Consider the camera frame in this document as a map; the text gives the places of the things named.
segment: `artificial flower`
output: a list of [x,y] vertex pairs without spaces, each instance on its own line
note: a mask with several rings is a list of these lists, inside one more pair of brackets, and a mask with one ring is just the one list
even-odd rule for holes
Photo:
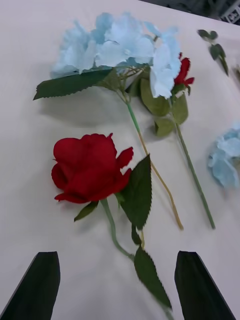
[[90,33],[77,21],[75,27],[67,30],[63,37],[60,53],[51,71],[51,78],[70,76],[93,67],[96,56],[96,42]]
[[84,135],[81,139],[59,140],[53,149],[56,160],[51,176],[63,193],[56,200],[86,203],[120,192],[129,181],[131,169],[121,169],[133,158],[130,147],[117,156],[112,134]]
[[189,58],[184,58],[181,60],[181,67],[178,76],[175,78],[174,83],[175,85],[184,84],[186,87],[192,85],[194,83],[194,77],[186,79],[189,69],[190,69],[191,62]]
[[105,42],[97,46],[96,66],[115,67],[135,58],[138,64],[147,64],[154,54],[154,44],[143,34],[142,23],[130,13],[123,13],[105,33]]
[[208,157],[213,177],[224,188],[239,188],[240,179],[236,164],[240,163],[240,126],[235,125],[214,143]]
[[105,33],[112,27],[114,22],[113,15],[103,12],[96,17],[96,29],[91,31],[91,36],[98,45],[102,45],[105,42]]
[[150,71],[150,87],[154,98],[163,96],[169,98],[174,86],[174,73],[170,68],[171,53],[168,45],[163,43],[153,56],[153,66]]

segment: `leaf sprig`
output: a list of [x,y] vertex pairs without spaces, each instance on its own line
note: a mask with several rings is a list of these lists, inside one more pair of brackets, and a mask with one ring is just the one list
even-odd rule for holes
[[203,40],[208,41],[211,44],[209,47],[209,52],[211,54],[211,57],[213,58],[213,60],[219,59],[225,73],[228,76],[229,67],[226,62],[226,53],[223,47],[219,43],[215,44],[215,41],[214,41],[218,37],[217,32],[211,31],[210,33],[208,33],[206,30],[201,29],[201,30],[198,30],[197,33],[200,35],[201,38],[203,38]]

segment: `red rose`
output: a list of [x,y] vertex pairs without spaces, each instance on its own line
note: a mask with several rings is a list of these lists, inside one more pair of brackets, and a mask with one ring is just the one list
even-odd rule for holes
[[192,85],[195,78],[186,79],[189,69],[190,69],[190,60],[189,58],[184,58],[181,61],[181,69],[178,76],[174,79],[175,85],[184,84],[185,86]]
[[120,169],[132,160],[133,148],[122,151],[116,158],[112,135],[86,134],[81,139],[65,138],[55,144],[53,154],[57,164],[51,176],[63,190],[56,200],[77,204],[98,201],[120,192],[128,184],[132,170],[122,174]]

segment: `white table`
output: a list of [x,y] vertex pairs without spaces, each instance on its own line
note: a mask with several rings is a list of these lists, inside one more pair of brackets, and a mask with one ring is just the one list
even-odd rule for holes
[[[165,319],[131,262],[114,247],[101,206],[74,223],[81,207],[54,200],[58,190],[51,179],[53,146],[61,138],[113,132],[119,152],[133,146],[132,167],[144,157],[127,107],[114,93],[100,88],[32,101],[36,85],[49,78],[63,32],[74,18],[91,29],[101,12],[123,11],[160,28],[180,28],[183,56],[191,59],[190,76],[195,77],[182,134],[216,224],[213,231],[176,137],[157,140],[149,130],[152,117],[134,99],[132,106],[151,158],[173,194],[184,225],[182,232],[153,174],[152,209],[144,229],[146,249],[176,320],[183,319],[174,282],[179,250],[201,256],[238,319],[240,193],[231,191],[224,197],[206,169],[206,156],[211,142],[240,120],[240,90],[232,72],[227,77],[212,60],[197,29],[218,32],[231,64],[240,48],[240,28],[136,0],[0,2],[0,310],[35,254],[57,251],[61,283],[52,320]],[[134,252],[130,224],[114,197],[109,201],[119,242]]]

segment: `light blue hydrangea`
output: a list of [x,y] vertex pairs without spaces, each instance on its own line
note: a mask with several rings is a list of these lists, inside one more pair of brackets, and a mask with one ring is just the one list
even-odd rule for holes
[[239,188],[240,179],[236,166],[240,164],[240,125],[235,124],[214,143],[208,157],[208,167],[213,177],[224,188]]
[[80,74],[93,67],[96,56],[96,42],[77,21],[75,27],[67,30],[63,37],[60,53],[51,71],[51,77],[60,78]]
[[144,34],[143,23],[130,13],[114,18],[102,13],[96,18],[96,28],[88,32],[77,21],[74,28],[67,30],[56,64],[51,71],[52,78],[89,72],[100,67],[151,66],[150,83],[153,96],[171,96],[174,78],[180,71],[180,47],[175,39],[178,31],[171,27],[164,32],[150,22],[145,22],[148,30],[161,38],[156,43]]
[[128,58],[138,64],[147,64],[154,54],[153,41],[143,34],[140,21],[123,13],[105,32],[105,42],[97,46],[96,66],[115,67]]

